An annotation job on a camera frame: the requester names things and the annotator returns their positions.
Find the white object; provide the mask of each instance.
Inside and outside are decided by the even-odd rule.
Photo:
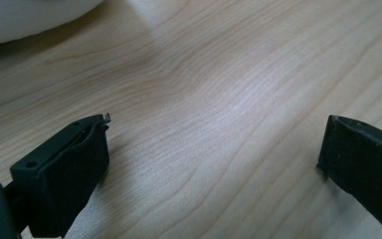
[[[102,0],[0,0],[0,43],[38,34],[89,12]]]

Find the light wooden surface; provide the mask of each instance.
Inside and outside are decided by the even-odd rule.
[[[0,45],[0,182],[100,113],[110,167],[67,238],[382,238],[314,169],[329,115],[382,128],[382,0],[106,0]]]

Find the wooden table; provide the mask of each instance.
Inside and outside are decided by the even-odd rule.
[[[0,182],[104,113],[108,174],[67,238],[382,238],[315,170],[329,115],[382,128],[382,0],[106,0],[2,44]]]

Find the black clamp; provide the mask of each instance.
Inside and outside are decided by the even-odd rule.
[[[70,123],[11,166],[13,181],[0,184],[0,238],[64,237],[87,205],[109,155],[109,115]]]

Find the clamp jaw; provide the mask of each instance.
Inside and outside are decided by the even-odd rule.
[[[382,130],[330,116],[317,167],[382,224]]]
[[[109,155],[109,115],[70,123],[10,168],[13,181],[0,184],[0,238],[64,237],[87,205]]]

